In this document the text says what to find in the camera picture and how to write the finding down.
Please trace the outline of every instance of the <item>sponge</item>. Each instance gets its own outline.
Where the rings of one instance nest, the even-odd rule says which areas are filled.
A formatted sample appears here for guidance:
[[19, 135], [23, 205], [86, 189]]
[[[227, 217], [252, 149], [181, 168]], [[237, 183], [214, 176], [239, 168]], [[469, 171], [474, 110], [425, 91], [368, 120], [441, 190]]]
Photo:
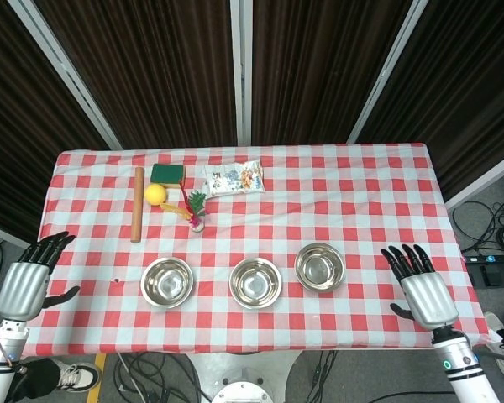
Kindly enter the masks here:
[[164, 187], [179, 189], [179, 184], [185, 181], [185, 166], [154, 164], [151, 171], [151, 183], [160, 183]]

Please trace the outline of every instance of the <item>red and white checkered tablecloth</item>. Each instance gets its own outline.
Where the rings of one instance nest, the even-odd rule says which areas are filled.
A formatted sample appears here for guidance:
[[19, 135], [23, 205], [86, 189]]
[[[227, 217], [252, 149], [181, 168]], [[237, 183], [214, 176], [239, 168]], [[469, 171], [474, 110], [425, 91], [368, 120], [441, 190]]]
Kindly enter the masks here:
[[[204, 182], [204, 165], [255, 159], [265, 193], [207, 201], [202, 233], [144, 204], [142, 241], [129, 241], [135, 166], [149, 178], [154, 163], [184, 164], [190, 191]], [[183, 205], [179, 190], [169, 193], [170, 203]], [[407, 305], [380, 249], [401, 243], [419, 243], [432, 257], [459, 310], [456, 326], [474, 343], [489, 337], [423, 144], [65, 152], [40, 236], [63, 230], [77, 238], [49, 294], [81, 291], [29, 323], [27, 355], [429, 347], [430, 333], [389, 307]], [[345, 257], [346, 280], [332, 293], [297, 281], [296, 255], [316, 241]], [[144, 268], [164, 256], [185, 260], [195, 278], [189, 299], [167, 311], [139, 290]], [[279, 268], [283, 286], [274, 305], [249, 311], [232, 298], [228, 277], [256, 256]]]

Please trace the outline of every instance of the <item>sneaker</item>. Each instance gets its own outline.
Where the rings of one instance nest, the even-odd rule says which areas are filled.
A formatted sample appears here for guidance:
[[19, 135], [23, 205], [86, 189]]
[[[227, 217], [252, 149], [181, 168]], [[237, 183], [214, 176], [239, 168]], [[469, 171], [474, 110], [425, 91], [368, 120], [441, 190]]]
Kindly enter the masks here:
[[[498, 316], [493, 312], [485, 312], [484, 317], [486, 317], [487, 326], [502, 337], [501, 342], [489, 343], [487, 344], [487, 348], [489, 348], [493, 353], [504, 355], [504, 325]], [[498, 364], [499, 370], [504, 374], [504, 361], [497, 359], [496, 363]]]
[[52, 359], [60, 367], [60, 380], [56, 389], [68, 392], [86, 392], [96, 387], [101, 381], [101, 370], [93, 364], [76, 363], [73, 365]]

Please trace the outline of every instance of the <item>curtain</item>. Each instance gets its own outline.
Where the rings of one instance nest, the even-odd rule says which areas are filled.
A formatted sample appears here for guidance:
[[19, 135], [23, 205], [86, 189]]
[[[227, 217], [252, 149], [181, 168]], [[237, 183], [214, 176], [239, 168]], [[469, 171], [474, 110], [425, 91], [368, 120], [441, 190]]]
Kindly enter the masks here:
[[431, 1], [359, 137], [428, 146], [445, 199], [504, 159], [504, 0]]
[[0, 229], [36, 240], [56, 157], [67, 149], [107, 145], [0, 1]]
[[226, 0], [36, 0], [128, 149], [235, 145]]
[[252, 144], [349, 137], [410, 0], [255, 0]]

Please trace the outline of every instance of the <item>wooden rolling pin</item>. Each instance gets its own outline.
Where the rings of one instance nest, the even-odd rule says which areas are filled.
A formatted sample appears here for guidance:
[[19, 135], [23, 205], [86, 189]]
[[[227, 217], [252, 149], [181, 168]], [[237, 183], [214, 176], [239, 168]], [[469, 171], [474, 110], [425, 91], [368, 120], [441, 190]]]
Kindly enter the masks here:
[[134, 171], [134, 205], [131, 222], [131, 242], [142, 238], [142, 206], [144, 205], [144, 168], [137, 166]]

